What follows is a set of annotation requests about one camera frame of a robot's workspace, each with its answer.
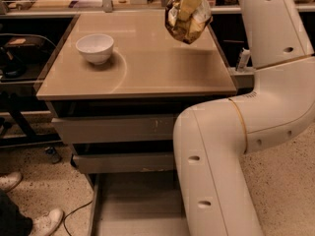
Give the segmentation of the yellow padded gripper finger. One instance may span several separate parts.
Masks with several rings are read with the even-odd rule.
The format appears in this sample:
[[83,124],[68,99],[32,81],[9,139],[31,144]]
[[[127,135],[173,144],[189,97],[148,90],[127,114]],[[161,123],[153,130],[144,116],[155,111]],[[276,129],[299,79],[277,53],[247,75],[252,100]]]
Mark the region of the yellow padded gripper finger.
[[186,22],[200,6],[202,0],[180,0],[178,19]]

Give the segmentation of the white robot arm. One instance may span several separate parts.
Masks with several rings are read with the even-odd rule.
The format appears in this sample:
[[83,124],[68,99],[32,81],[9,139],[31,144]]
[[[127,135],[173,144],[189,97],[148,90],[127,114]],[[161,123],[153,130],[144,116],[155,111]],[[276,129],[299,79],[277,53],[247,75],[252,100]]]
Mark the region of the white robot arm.
[[173,131],[191,236],[264,236],[239,158],[284,143],[315,118],[315,54],[293,0],[238,0],[255,86],[185,109]]

